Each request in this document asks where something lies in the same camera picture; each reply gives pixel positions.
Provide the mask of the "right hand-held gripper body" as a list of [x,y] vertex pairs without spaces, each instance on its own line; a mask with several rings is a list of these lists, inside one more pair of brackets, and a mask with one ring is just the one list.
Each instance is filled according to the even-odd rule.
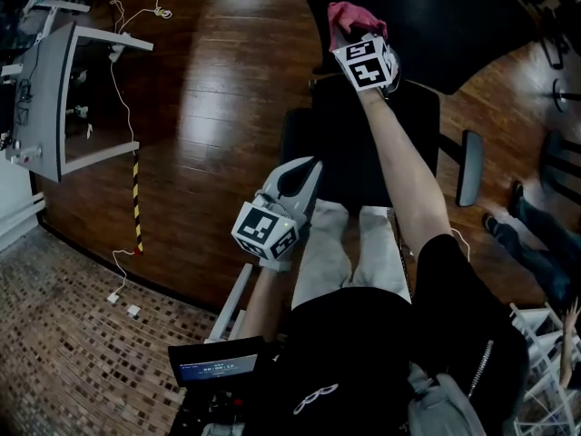
[[331,53],[358,91],[379,89],[388,98],[399,87],[399,57],[382,35],[365,34],[357,43],[339,45]]

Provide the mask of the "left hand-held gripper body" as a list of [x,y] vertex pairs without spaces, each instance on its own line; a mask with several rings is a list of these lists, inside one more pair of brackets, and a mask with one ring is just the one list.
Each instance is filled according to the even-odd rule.
[[236,243],[263,262],[282,262],[307,222],[309,195],[258,191],[245,202],[231,230]]

